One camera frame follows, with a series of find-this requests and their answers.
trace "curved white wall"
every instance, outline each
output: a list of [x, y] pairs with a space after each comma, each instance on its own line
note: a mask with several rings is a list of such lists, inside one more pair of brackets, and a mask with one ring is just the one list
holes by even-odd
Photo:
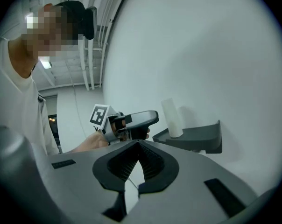
[[127, 0], [110, 41], [105, 104], [157, 110], [184, 127], [221, 121], [211, 159], [261, 194], [282, 174], [282, 33], [260, 0]]

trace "man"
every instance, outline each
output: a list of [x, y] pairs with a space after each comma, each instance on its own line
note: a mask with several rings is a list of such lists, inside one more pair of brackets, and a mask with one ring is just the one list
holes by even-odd
[[[42, 145], [47, 154], [58, 154], [44, 104], [38, 104], [38, 90], [31, 73], [39, 57], [55, 56], [64, 45], [76, 43], [88, 34], [84, 6], [78, 1], [45, 5], [38, 21], [15, 40], [0, 38], [0, 126], [23, 134], [31, 143]], [[105, 147], [101, 132], [90, 135], [71, 152]]]

